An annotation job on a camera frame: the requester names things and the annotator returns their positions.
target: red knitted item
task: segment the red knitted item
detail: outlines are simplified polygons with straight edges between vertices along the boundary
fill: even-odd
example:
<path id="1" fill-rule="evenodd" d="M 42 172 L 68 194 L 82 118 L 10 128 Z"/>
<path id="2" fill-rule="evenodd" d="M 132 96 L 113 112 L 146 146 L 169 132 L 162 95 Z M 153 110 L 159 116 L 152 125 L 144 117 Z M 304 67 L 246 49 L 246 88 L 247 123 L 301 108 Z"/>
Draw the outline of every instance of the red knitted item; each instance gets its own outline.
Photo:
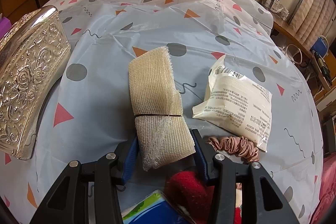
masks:
<path id="1" fill-rule="evenodd" d="M 207 187 L 195 172 L 182 171 L 166 183 L 165 195 L 187 209 L 197 224 L 206 224 L 211 207 L 214 186 Z M 240 208 L 235 210 L 235 224 L 241 224 Z"/>

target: curtain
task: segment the curtain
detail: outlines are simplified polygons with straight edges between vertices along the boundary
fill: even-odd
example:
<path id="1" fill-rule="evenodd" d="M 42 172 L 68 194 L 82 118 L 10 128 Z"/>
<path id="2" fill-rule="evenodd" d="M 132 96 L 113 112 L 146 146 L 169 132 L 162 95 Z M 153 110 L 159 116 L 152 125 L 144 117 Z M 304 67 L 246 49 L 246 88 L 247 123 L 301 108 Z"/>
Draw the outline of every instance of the curtain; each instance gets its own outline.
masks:
<path id="1" fill-rule="evenodd" d="M 302 0 L 289 26 L 307 50 L 323 34 L 334 10 L 335 4 L 332 0 Z"/>

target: metal screw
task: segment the metal screw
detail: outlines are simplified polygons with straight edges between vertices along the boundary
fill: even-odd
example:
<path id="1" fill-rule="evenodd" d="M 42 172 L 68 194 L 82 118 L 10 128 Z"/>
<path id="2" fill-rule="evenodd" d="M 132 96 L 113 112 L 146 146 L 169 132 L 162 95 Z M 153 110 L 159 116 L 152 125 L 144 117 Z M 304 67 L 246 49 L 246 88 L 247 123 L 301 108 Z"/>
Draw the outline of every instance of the metal screw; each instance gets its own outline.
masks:
<path id="1" fill-rule="evenodd" d="M 70 161 L 70 163 L 69 163 L 70 167 L 76 167 L 77 165 L 78 165 L 78 161 L 76 161 L 76 160 Z"/>
<path id="2" fill-rule="evenodd" d="M 215 158 L 216 158 L 217 160 L 224 160 L 224 159 L 225 159 L 225 156 L 222 155 L 222 154 L 216 154 Z"/>
<path id="3" fill-rule="evenodd" d="M 260 163 L 258 163 L 258 162 L 255 161 L 255 162 L 252 163 L 252 167 L 254 169 L 259 169 L 261 167 L 261 165 L 260 165 Z"/>
<path id="4" fill-rule="evenodd" d="M 108 153 L 108 154 L 106 155 L 106 158 L 107 158 L 108 160 L 113 160 L 113 159 L 116 158 L 116 155 L 115 155 L 115 153 Z"/>

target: patterned tablecloth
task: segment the patterned tablecloth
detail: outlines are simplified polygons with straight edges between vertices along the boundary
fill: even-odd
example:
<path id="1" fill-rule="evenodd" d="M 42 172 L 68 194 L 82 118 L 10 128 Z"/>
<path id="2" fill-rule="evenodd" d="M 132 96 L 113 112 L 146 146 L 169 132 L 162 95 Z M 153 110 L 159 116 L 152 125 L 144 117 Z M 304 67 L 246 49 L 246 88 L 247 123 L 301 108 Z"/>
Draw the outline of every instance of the patterned tablecloth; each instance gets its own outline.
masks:
<path id="1" fill-rule="evenodd" d="M 67 163 L 95 161 L 128 138 L 134 130 L 128 63 L 161 46 L 169 48 L 185 120 L 203 136 L 229 135 L 192 119 L 192 107 L 203 101 L 209 69 L 224 53 L 227 67 L 273 94 L 268 152 L 261 152 L 261 163 L 300 223 L 309 222 L 319 202 L 322 173 L 319 120 L 305 79 L 268 36 L 273 19 L 258 3 L 51 0 L 47 5 L 58 8 L 72 55 L 47 103 L 31 160 L 0 153 L 0 196 L 19 222 L 29 223 Z M 145 172 L 139 157 L 133 177 L 118 193 L 121 209 L 193 165 L 187 157 Z M 89 191 L 93 196 L 93 185 Z M 91 211 L 90 223 L 95 223 Z"/>

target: jute ribbon roll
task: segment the jute ribbon roll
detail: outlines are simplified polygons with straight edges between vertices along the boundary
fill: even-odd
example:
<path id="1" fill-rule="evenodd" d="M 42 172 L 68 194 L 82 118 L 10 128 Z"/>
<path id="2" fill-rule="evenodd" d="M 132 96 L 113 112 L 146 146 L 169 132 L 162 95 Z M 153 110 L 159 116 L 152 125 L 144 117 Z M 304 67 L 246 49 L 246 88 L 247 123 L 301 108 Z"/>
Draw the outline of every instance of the jute ribbon roll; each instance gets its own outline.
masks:
<path id="1" fill-rule="evenodd" d="M 159 168 L 195 152 L 183 118 L 167 47 L 129 64 L 129 89 L 144 170 Z"/>

